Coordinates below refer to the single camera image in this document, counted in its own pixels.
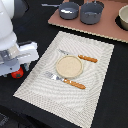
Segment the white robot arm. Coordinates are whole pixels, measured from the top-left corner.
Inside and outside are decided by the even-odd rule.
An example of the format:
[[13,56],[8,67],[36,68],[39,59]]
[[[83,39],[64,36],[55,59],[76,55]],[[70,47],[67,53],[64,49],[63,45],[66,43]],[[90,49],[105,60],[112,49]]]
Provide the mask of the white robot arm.
[[39,58],[37,43],[18,43],[13,31],[12,19],[22,17],[28,9],[25,0],[0,0],[0,76],[21,78],[21,65],[28,71],[29,64]]

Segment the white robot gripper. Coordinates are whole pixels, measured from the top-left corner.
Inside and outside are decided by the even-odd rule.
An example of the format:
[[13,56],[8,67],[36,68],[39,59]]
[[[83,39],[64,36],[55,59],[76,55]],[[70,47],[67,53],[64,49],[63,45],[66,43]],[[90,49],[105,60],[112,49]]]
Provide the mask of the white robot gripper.
[[36,42],[17,43],[0,42],[0,76],[18,71],[21,64],[31,63],[39,58]]

